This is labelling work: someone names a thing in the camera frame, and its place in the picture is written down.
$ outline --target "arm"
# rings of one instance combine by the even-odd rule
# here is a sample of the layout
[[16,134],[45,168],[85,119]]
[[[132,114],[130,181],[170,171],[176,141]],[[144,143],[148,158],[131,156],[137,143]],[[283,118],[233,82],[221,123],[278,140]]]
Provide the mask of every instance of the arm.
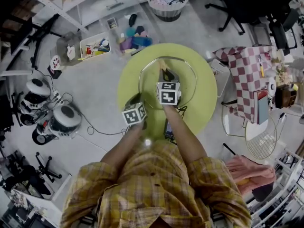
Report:
[[80,169],[67,196],[61,228],[70,228],[75,221],[90,214],[105,189],[115,184],[118,172],[138,141],[142,128],[142,124],[132,127],[101,162],[91,163]]
[[170,122],[177,146],[186,166],[202,157],[207,157],[204,147],[185,124],[176,109],[171,105],[163,105],[163,109]]
[[249,211],[225,164],[207,157],[203,146],[174,107],[164,105],[163,108],[196,193],[206,205],[224,214],[234,227],[249,228]]

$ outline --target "gray floor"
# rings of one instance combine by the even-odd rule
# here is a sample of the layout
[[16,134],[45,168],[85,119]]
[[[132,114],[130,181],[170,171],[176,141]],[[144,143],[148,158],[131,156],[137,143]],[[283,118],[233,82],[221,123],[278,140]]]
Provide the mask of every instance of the gray floor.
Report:
[[[218,32],[218,27],[224,25],[227,15],[213,8],[207,10],[204,4],[209,2],[221,5],[219,0],[191,0],[191,3],[184,8],[181,17],[172,23],[160,21],[149,12],[146,5],[144,5],[144,9],[149,13],[149,18],[159,33],[161,42],[188,46],[208,61],[212,58],[212,52],[219,48],[251,46],[253,42],[246,25],[244,27],[247,33],[242,36],[238,34],[239,28],[234,21],[224,32]],[[53,30],[63,34],[68,31],[76,31],[76,28],[59,18]],[[94,35],[102,30],[96,23],[89,27],[89,31],[90,35]],[[37,66],[45,74],[50,61],[49,51],[55,46],[56,40],[56,36],[48,35],[41,45]],[[33,55],[34,48],[31,45],[30,51],[22,53],[14,69],[30,67],[29,59]],[[69,92],[73,95],[74,103],[95,128],[107,133],[116,133],[125,128],[116,103],[117,85],[124,66],[125,62],[115,57],[98,63],[82,62],[63,71],[60,78],[54,80],[54,86],[61,94]],[[32,76],[10,77],[10,90],[16,92],[25,90],[26,81],[33,77],[41,78],[41,75],[35,72]],[[229,100],[229,96],[233,97],[232,81],[229,81],[226,92],[225,100]],[[236,153],[244,154],[254,160],[248,152],[243,138],[226,136],[221,121],[222,106],[220,103],[222,100],[223,98],[218,100],[213,117],[207,127],[197,135],[199,140],[209,156],[224,160],[231,158],[231,153],[222,146],[222,143],[227,143]],[[236,131],[242,129],[241,124],[242,121],[236,127]],[[109,151],[122,137],[121,135],[105,136],[98,133],[90,136],[87,134],[87,127],[87,122],[83,120],[78,131],[79,135],[74,139],[61,138],[51,141],[47,145],[38,146],[34,144],[31,137],[35,127],[18,127],[16,124],[12,131],[6,134],[5,146],[7,148],[5,151],[20,150],[36,167],[38,166],[35,159],[36,152],[40,152],[45,159],[50,155],[53,157],[51,166],[76,175],[81,166],[100,161],[106,151]]]

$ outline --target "checkered tablecloth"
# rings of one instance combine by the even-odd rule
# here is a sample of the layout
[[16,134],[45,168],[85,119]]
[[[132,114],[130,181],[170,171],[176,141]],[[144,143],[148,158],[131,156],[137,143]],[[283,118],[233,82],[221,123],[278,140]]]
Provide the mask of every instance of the checkered tablecloth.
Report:
[[219,61],[228,62],[237,88],[237,106],[230,107],[230,113],[254,123],[254,92],[266,87],[262,77],[258,55],[261,56],[264,71],[276,64],[271,62],[271,51],[275,47],[230,47],[215,52]]

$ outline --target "plaid shirt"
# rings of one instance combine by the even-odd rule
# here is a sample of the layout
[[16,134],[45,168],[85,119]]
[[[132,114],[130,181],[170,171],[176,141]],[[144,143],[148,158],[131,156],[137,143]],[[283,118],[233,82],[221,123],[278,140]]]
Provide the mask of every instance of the plaid shirt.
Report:
[[178,148],[162,141],[134,153],[120,175],[102,162],[82,167],[67,197],[61,227],[71,227],[96,206],[98,228],[147,228],[158,217],[171,227],[209,228],[209,208],[223,213],[234,227],[251,223],[222,161],[205,157],[186,168]]

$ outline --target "pink clothes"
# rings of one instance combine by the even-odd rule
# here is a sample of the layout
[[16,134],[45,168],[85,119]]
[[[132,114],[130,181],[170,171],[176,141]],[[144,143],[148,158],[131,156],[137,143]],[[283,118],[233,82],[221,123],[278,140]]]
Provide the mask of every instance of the pink clothes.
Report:
[[226,166],[235,183],[248,178],[243,185],[237,185],[242,195],[276,180],[276,171],[273,167],[257,164],[244,155],[235,155]]

